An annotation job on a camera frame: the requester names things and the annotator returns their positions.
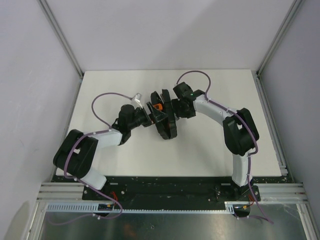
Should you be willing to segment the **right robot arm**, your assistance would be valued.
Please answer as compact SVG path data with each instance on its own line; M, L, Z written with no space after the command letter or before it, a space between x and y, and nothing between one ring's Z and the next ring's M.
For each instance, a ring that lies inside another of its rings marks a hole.
M230 194L242 201L249 194L252 150L257 150L259 133L250 111L246 108L234 111L210 100L202 90L192 90L185 82L173 88L177 98L172 106L177 118L192 118L201 113L222 126L224 143L232 153L233 171L231 175Z

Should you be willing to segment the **black plastic tool case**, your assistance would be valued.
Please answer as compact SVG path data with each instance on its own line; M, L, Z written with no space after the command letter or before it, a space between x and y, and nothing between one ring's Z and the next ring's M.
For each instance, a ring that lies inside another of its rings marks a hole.
M161 94L156 91L152 92L148 107L151 114L150 118L155 124L159 135L164 140L176 138L178 135L176 118L169 91L162 89Z

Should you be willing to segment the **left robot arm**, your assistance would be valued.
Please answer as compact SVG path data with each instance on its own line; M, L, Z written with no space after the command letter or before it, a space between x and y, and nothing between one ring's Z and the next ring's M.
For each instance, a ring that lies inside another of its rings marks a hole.
M96 150L123 145L130 137L131 131L139 126L149 127L167 118L164 103L147 103L150 113L145 108L135 108L125 104L120 108L118 118L107 130L83 132L71 130L53 158L53 164L63 170L68 177L93 187L93 194L100 200L110 196L111 188L106 184L107 178L92 167Z

